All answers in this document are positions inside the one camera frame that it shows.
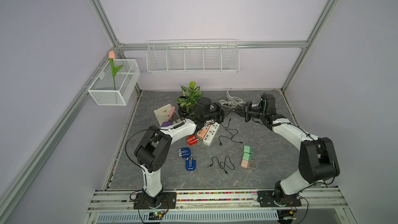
gray marble tabletop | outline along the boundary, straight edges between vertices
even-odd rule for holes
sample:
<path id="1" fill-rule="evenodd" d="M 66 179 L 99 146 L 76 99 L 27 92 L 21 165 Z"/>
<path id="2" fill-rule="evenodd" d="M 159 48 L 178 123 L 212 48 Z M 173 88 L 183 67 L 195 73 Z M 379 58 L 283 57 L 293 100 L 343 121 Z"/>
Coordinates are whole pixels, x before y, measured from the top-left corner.
<path id="1" fill-rule="evenodd" d="M 286 104 L 279 91 L 266 91 L 275 96 L 277 113 L 292 119 Z M 245 101 L 260 102 L 263 91 L 229 91 L 230 95 L 238 96 Z M 226 99 L 226 91 L 203 91 L 205 97 L 218 102 Z M 158 126 L 154 110 L 168 103 L 177 106 L 176 98 L 181 92 L 170 91 L 144 91 L 135 113 L 129 137 L 140 130 L 146 129 L 151 125 Z M 211 146 L 201 142 L 189 146 L 186 138 L 182 138 L 170 147 L 167 160 L 161 169 L 162 185 L 164 189 L 256 189 L 273 188 L 279 180 L 291 175 L 298 168 L 299 151 L 286 139 L 270 131 L 263 125 L 250 121 L 246 123 L 244 118 L 236 113 L 230 113 L 222 123 L 229 128 L 238 130 L 234 143 L 229 139 L 221 137 L 222 147 L 219 146 L 218 136 L 231 135 L 220 127 Z M 127 152 L 136 161 L 134 150 L 141 140 L 144 132 L 134 136 L 127 144 Z M 244 145 L 253 147 L 252 169 L 240 167 Z M 185 169 L 185 159 L 178 157 L 178 149 L 189 147 L 192 157 L 196 158 L 196 170 L 188 172 Z M 225 156 L 231 158 L 235 169 L 226 168 L 227 174 L 215 163 L 208 167 L 212 157 L 217 157 L 219 161 L 224 161 Z M 126 154 L 121 152 L 119 162 L 116 167 L 113 180 L 109 187 L 110 190 L 137 190 L 143 186 L 142 170 L 134 165 Z"/>

potted plant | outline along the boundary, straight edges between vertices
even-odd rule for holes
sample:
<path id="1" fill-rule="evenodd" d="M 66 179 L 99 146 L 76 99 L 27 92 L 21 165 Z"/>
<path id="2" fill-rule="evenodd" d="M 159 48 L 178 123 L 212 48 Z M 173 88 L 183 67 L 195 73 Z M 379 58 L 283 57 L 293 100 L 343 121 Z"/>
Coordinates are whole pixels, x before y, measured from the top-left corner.
<path id="1" fill-rule="evenodd" d="M 196 86 L 196 82 L 190 82 L 189 87 L 181 86 L 182 96 L 176 99 L 178 104 L 178 114 L 185 117 L 187 116 L 196 106 L 196 102 L 203 97 L 203 94 L 199 92 L 200 87 Z"/>

metal bracket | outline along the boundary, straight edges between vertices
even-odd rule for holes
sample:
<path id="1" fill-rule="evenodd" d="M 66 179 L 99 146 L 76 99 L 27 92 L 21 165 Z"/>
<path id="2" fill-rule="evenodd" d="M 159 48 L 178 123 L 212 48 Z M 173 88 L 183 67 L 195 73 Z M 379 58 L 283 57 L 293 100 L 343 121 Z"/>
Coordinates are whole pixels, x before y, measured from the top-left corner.
<path id="1" fill-rule="evenodd" d="M 158 208 L 169 208 L 169 209 L 176 208 L 176 201 L 177 201 L 176 192 L 163 192 L 162 199 L 166 200 L 169 203 L 169 206 L 167 206 L 166 202 L 162 201 L 161 206 Z M 135 196 L 134 209 L 152 209 L 145 202 L 144 193 L 137 193 L 137 195 Z"/>
<path id="2" fill-rule="evenodd" d="M 281 206 L 277 205 L 274 201 L 274 197 L 272 196 L 273 190 L 257 191 L 257 194 L 258 194 L 257 201 L 260 203 L 260 207 L 262 207 L 262 208 L 281 207 Z M 300 198 L 292 197 L 291 201 L 290 201 L 290 206 L 301 207 Z"/>

pink handle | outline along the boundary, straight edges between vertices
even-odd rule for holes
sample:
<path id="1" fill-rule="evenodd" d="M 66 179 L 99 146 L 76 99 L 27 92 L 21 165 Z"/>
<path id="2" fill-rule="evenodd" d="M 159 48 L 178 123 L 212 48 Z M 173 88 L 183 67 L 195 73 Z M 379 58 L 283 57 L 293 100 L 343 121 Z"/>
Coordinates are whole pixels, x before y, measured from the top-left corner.
<path id="1" fill-rule="evenodd" d="M 172 107 L 172 109 L 170 110 L 169 120 L 172 119 L 175 110 L 176 110 L 176 107 Z"/>

wall-mounted basket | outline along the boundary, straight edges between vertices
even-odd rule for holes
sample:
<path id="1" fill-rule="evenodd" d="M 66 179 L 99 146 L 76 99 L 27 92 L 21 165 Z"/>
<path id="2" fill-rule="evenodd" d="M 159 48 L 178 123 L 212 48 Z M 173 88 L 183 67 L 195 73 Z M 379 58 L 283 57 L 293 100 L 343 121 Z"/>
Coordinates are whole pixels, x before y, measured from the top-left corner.
<path id="1" fill-rule="evenodd" d="M 228 42 L 149 43 L 150 73 L 238 72 L 237 40 Z"/>
<path id="2" fill-rule="evenodd" d="M 140 76 L 140 70 L 136 60 L 114 59 L 113 62 L 115 67 L 123 65 L 115 76 L 116 90 L 108 61 L 88 88 L 88 92 L 98 105 L 126 106 Z"/>

